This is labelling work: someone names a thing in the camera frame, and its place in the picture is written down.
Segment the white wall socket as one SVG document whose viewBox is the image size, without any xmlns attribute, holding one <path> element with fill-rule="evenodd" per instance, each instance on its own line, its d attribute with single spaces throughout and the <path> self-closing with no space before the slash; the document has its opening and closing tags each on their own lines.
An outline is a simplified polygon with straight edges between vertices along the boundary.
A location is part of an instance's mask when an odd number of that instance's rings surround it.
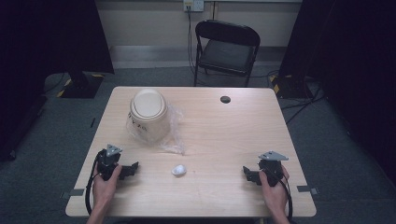
<svg viewBox="0 0 396 224">
<path fill-rule="evenodd" d="M 205 1 L 183 0 L 183 10 L 186 12 L 203 12 L 205 10 Z"/>
</svg>

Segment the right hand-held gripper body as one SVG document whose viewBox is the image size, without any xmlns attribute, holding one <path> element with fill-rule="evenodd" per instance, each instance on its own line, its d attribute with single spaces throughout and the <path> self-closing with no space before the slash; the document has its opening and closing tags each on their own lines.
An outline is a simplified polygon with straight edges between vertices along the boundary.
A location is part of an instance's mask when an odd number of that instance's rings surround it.
<svg viewBox="0 0 396 224">
<path fill-rule="evenodd" d="M 274 187 L 283 178 L 282 161 L 289 158 L 275 151 L 268 151 L 259 156 L 259 167 L 267 175 L 267 182 L 270 187 Z"/>
</svg>

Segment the person's left hand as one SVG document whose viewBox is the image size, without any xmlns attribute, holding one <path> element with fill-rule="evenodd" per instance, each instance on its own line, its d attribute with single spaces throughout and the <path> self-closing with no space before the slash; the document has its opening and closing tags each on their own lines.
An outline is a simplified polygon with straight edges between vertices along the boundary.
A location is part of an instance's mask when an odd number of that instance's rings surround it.
<svg viewBox="0 0 396 224">
<path fill-rule="evenodd" d="M 93 209 L 92 212 L 104 214 L 109 207 L 116 191 L 121 166 L 117 165 L 112 176 L 105 181 L 97 170 L 93 179 Z"/>
</svg>

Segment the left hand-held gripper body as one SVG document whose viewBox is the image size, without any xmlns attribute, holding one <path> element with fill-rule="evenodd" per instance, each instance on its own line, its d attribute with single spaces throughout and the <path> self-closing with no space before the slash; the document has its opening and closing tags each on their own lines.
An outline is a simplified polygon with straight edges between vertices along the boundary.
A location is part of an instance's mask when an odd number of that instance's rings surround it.
<svg viewBox="0 0 396 224">
<path fill-rule="evenodd" d="M 114 169 L 118 166 L 121 152 L 121 148 L 108 144 L 98 153 L 97 172 L 105 181 L 112 176 Z"/>
</svg>

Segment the person's right hand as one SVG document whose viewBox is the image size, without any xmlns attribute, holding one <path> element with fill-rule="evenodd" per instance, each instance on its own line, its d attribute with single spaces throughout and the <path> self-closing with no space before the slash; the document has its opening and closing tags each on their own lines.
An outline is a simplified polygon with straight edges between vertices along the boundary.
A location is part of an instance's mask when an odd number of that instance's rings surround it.
<svg viewBox="0 0 396 224">
<path fill-rule="evenodd" d="M 284 176 L 281 179 L 281 183 L 277 183 L 274 187 L 269 186 L 266 173 L 264 171 L 259 171 L 259 177 L 262 182 L 263 199 L 273 217 L 284 217 L 286 215 L 288 196 L 284 189 L 284 185 L 290 176 L 285 167 L 282 167 L 282 171 Z"/>
</svg>

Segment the crumpled white paper ball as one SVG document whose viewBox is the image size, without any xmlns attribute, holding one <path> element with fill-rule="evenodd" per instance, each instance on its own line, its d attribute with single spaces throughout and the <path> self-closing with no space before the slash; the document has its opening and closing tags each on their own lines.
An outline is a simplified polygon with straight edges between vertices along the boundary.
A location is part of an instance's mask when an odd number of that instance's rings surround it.
<svg viewBox="0 0 396 224">
<path fill-rule="evenodd" d="M 174 176 L 183 176 L 186 173 L 187 168 L 183 164 L 179 164 L 171 170 L 171 174 Z"/>
</svg>

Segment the black folding chair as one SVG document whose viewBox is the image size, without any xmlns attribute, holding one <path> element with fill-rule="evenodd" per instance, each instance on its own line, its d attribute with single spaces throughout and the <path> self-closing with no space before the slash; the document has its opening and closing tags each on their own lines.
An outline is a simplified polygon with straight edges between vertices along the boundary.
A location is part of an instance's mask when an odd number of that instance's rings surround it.
<svg viewBox="0 0 396 224">
<path fill-rule="evenodd" d="M 245 77 L 248 85 L 261 43 L 252 28 L 226 21 L 205 20 L 195 26 L 197 38 L 194 85 L 198 69 Z"/>
</svg>

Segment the black curtain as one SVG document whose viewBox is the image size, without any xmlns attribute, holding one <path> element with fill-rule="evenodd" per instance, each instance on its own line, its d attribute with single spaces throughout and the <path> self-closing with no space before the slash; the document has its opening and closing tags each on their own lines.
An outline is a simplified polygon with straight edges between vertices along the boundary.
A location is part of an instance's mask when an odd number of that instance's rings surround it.
<svg viewBox="0 0 396 224">
<path fill-rule="evenodd" d="M 0 161 L 47 101 L 48 76 L 114 72 L 95 0 L 0 0 Z"/>
<path fill-rule="evenodd" d="M 302 0 L 279 74 L 317 78 L 396 185 L 396 0 Z"/>
</svg>

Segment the black stand base striped tape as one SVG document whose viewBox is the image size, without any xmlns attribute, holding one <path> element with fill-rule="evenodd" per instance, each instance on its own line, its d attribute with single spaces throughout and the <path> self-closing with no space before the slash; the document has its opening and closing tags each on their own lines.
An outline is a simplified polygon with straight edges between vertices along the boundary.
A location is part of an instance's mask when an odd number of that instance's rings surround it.
<svg viewBox="0 0 396 224">
<path fill-rule="evenodd" d="M 309 99 L 313 97 L 306 82 L 292 76 L 270 76 L 270 82 L 278 98 L 281 99 Z"/>
<path fill-rule="evenodd" d="M 92 99 L 95 97 L 104 77 L 96 74 L 72 72 L 63 88 L 57 94 L 60 98 Z"/>
</svg>

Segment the grey tape strip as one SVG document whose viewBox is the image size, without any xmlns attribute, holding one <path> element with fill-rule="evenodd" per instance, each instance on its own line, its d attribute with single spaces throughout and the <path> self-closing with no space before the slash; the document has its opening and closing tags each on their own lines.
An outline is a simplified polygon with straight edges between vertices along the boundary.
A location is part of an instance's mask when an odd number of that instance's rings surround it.
<svg viewBox="0 0 396 224">
<path fill-rule="evenodd" d="M 299 192 L 310 192 L 312 195 L 318 194 L 318 189 L 310 186 L 297 186 Z"/>
<path fill-rule="evenodd" d="M 84 194 L 84 189 L 70 189 L 69 191 L 63 192 L 61 194 L 62 199 L 70 199 L 72 196 L 82 196 Z"/>
</svg>

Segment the clear plastic bag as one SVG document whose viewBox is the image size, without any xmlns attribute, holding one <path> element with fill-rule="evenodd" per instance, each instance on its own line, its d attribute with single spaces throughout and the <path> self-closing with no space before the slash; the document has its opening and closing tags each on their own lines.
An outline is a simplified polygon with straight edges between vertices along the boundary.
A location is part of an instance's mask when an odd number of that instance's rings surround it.
<svg viewBox="0 0 396 224">
<path fill-rule="evenodd" d="M 181 112 L 172 105 L 166 105 L 161 113 L 152 119 L 141 119 L 136 112 L 130 110 L 126 129 L 129 135 L 146 147 L 156 147 L 183 155 L 185 148 L 178 129 L 181 118 Z"/>
</svg>

